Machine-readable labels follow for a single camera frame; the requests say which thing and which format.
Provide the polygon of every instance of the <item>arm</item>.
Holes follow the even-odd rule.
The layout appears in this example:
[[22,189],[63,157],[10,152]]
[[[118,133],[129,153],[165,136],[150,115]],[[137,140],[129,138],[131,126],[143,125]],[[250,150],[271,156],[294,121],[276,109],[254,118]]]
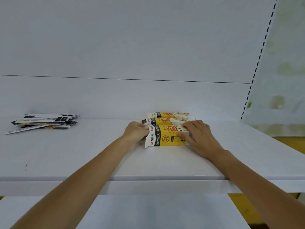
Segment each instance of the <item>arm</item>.
[[124,135],[78,169],[35,204],[11,229],[77,227],[122,158],[148,135],[145,125],[131,122]]
[[305,205],[224,150],[202,120],[188,121],[184,126],[192,132],[194,140],[185,133],[179,135],[246,195],[270,229],[305,228]]

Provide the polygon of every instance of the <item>stack of packages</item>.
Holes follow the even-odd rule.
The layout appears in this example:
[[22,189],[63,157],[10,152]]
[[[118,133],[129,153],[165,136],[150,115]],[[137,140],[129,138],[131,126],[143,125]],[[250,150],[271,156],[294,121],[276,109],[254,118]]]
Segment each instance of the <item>stack of packages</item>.
[[196,120],[189,113],[182,112],[154,112],[142,123],[149,127],[149,134],[145,139],[145,148],[149,146],[185,145],[185,141],[177,135],[185,132],[192,137],[189,130],[182,126],[187,121]]
[[23,132],[36,128],[46,129],[69,129],[71,125],[75,125],[78,119],[78,114],[23,114],[21,120],[13,121],[13,125],[21,126],[16,130],[8,131],[6,134],[12,134],[16,132]]

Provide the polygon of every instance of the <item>forearm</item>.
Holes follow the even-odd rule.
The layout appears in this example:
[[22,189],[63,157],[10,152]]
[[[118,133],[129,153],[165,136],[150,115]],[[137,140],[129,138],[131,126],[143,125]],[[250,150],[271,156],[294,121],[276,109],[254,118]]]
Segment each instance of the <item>forearm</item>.
[[75,228],[133,144],[125,137],[111,143],[33,206],[12,229]]
[[250,200],[270,229],[305,228],[305,206],[240,162],[230,152],[213,161]]

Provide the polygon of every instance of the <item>yellow package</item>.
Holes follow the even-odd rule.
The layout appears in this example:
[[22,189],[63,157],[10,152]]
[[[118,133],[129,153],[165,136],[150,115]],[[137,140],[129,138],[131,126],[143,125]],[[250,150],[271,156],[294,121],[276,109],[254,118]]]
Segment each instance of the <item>yellow package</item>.
[[145,125],[174,125],[181,126],[187,122],[187,118],[146,118],[142,120]]
[[188,118],[189,121],[196,120],[195,116],[188,112],[152,112],[147,114],[148,118]]
[[185,140],[177,135],[178,132],[185,132],[192,137],[191,132],[182,126],[150,125],[148,127],[149,134],[145,139],[145,148],[149,146],[186,145]]

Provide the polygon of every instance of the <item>hand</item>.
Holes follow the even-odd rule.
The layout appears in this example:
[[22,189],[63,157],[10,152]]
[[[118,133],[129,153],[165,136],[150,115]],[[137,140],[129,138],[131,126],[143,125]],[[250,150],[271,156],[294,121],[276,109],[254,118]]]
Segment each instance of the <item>hand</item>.
[[133,121],[128,124],[123,136],[129,138],[133,143],[136,143],[147,136],[148,133],[149,129],[146,125]]
[[212,161],[226,151],[212,135],[210,126],[202,120],[188,121],[183,126],[191,131],[194,140],[185,132],[178,132],[178,135],[200,156]]

